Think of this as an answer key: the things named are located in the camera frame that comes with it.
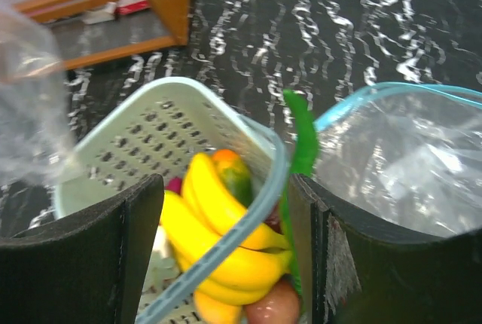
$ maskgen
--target wooden frame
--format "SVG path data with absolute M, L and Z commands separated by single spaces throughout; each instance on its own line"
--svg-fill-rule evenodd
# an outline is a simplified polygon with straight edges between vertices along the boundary
M 28 0 L 14 7 L 39 23 L 78 14 L 117 0 Z M 167 28 L 169 35 L 156 37 L 136 44 L 93 53 L 85 57 L 66 60 L 67 69 L 76 69 L 113 60 L 132 54 L 162 47 L 186 45 L 188 43 L 189 0 L 148 0 L 152 11 Z

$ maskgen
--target basket handle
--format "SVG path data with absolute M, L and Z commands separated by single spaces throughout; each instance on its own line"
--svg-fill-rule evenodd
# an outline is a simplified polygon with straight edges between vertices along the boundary
M 136 324 L 158 324 L 176 305 L 186 299 L 268 217 L 282 193 L 288 178 L 288 159 L 283 141 L 271 129 L 251 118 L 242 115 L 240 117 L 249 128 L 273 143 L 275 154 L 266 182 L 238 223 L 140 313 Z

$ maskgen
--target toy fruit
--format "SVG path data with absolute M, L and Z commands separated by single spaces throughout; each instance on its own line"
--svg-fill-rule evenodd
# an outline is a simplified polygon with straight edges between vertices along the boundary
M 208 324 L 238 324 L 243 315 L 243 307 L 221 303 L 199 290 L 193 299 L 198 314 Z
M 185 203 L 188 205 L 189 209 L 197 217 L 197 219 L 201 221 L 201 223 L 207 228 L 214 230 L 210 226 L 206 218 L 204 217 L 204 214 L 201 211 L 201 208 L 199 207 L 199 203 L 196 197 L 196 192 L 194 192 L 194 188 L 191 180 L 190 170 L 188 170 L 188 172 L 184 176 L 184 181 L 182 183 L 182 189 L 181 189 L 181 196 L 182 198 L 184 198 Z
M 198 261 L 221 239 L 197 219 L 181 196 L 171 191 L 165 191 L 160 222 L 174 250 L 188 264 Z M 234 289 L 263 290 L 286 273 L 290 260 L 291 251 L 287 250 L 269 253 L 237 247 L 209 278 Z
M 179 177 L 172 178 L 166 186 L 166 190 L 181 194 L 182 189 L 182 179 Z
M 291 159 L 289 173 L 290 175 L 293 173 L 301 173 L 305 176 L 311 177 L 313 166 L 319 153 L 318 136 L 316 135 L 315 125 L 313 123 L 313 115 L 308 110 L 307 101 L 301 95 L 295 93 L 293 90 L 283 90 L 283 96 L 286 105 L 291 109 L 291 113 L 294 116 L 294 125 L 296 126 L 297 131 L 297 140 L 294 147 L 294 154 Z M 293 276 L 294 288 L 299 296 L 303 297 L 286 188 L 279 204 L 279 217 L 281 218 L 282 232 L 286 236 L 293 251 L 290 272 Z
M 264 298 L 244 310 L 249 324 L 296 324 L 300 301 L 293 286 L 281 279 Z
M 264 223 L 268 225 L 271 230 L 274 232 L 281 234 L 281 219 L 279 217 L 279 201 L 276 203 L 276 205 L 273 207 L 273 210 L 271 213 L 266 217 L 264 220 Z
M 241 156 L 230 149 L 220 149 L 211 156 L 221 181 L 244 207 L 253 201 L 251 173 Z
M 219 235 L 225 235 L 246 214 L 247 209 L 239 203 L 223 185 L 215 165 L 206 153 L 194 155 L 185 178 L 185 185 L 192 185 L 204 219 Z M 252 250 L 268 248 L 287 249 L 288 242 L 281 234 L 260 224 L 241 246 Z
M 176 251 L 175 259 L 182 272 L 186 272 L 192 266 Z M 197 287 L 197 290 L 221 303 L 229 305 L 246 305 L 261 300 L 271 288 L 267 286 L 265 289 L 247 291 L 225 286 L 207 278 L 202 281 Z

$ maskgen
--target plastic fruit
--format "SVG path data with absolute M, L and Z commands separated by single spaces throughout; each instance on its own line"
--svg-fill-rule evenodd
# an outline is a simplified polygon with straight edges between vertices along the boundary
M 279 201 L 273 207 L 273 211 L 266 217 L 264 223 L 268 225 L 271 230 L 274 232 L 281 234 L 281 219 L 279 217 Z
M 191 184 L 203 217 L 220 236 L 225 235 L 247 212 L 221 182 L 214 163 L 205 153 L 195 154 L 185 184 Z M 241 243 L 251 250 L 287 249 L 285 237 L 261 223 Z
M 293 286 L 281 279 L 264 298 L 244 310 L 249 324 L 296 324 L 300 300 Z
M 185 203 L 188 205 L 189 209 L 191 209 L 193 214 L 201 221 L 201 223 L 203 225 L 205 225 L 207 228 L 212 229 L 211 225 L 209 224 L 209 222 L 204 217 L 204 214 L 201 211 L 200 205 L 198 204 L 196 192 L 194 192 L 194 188 L 193 188 L 193 184 L 192 184 L 192 180 L 191 180 L 191 171 L 190 170 L 187 171 L 186 176 L 184 177 L 184 182 L 182 184 L 181 196 L 185 200 Z
M 207 253 L 221 237 L 204 226 L 181 196 L 165 191 L 160 222 L 170 243 L 189 263 Z M 291 251 L 259 252 L 237 247 L 209 275 L 233 289 L 257 291 L 271 287 L 286 272 Z
M 175 259 L 181 268 L 182 272 L 187 271 L 192 264 L 183 258 L 178 252 L 175 251 Z M 202 283 L 196 288 L 203 294 L 210 296 L 211 298 L 220 301 L 221 303 L 229 305 L 246 305 L 261 300 L 271 290 L 268 286 L 265 289 L 246 291 L 241 289 L 233 289 L 229 286 L 221 285 L 209 278 L 202 281 Z
M 181 194 L 182 179 L 179 177 L 172 178 L 166 185 L 166 190 Z
M 221 303 L 199 290 L 193 293 L 194 306 L 208 324 L 239 324 L 243 307 Z
M 230 149 L 220 149 L 211 159 L 227 190 L 244 207 L 249 207 L 253 201 L 251 173 L 241 156 Z

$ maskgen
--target red object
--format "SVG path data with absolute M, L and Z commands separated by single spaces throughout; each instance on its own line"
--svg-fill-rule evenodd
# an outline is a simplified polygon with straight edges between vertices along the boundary
M 147 0 L 141 0 L 140 2 L 133 2 L 132 4 L 120 6 L 117 11 L 119 12 L 119 15 L 129 15 L 149 8 L 149 2 Z
M 293 286 L 281 279 L 264 298 L 244 310 L 249 324 L 295 324 L 300 316 L 300 299 Z
M 281 221 L 279 220 L 279 201 L 271 211 L 271 214 L 264 220 L 264 223 L 268 225 L 271 230 L 281 234 Z
M 173 179 L 171 179 L 166 185 L 166 190 L 181 194 L 182 179 L 180 179 L 179 177 L 174 177 Z

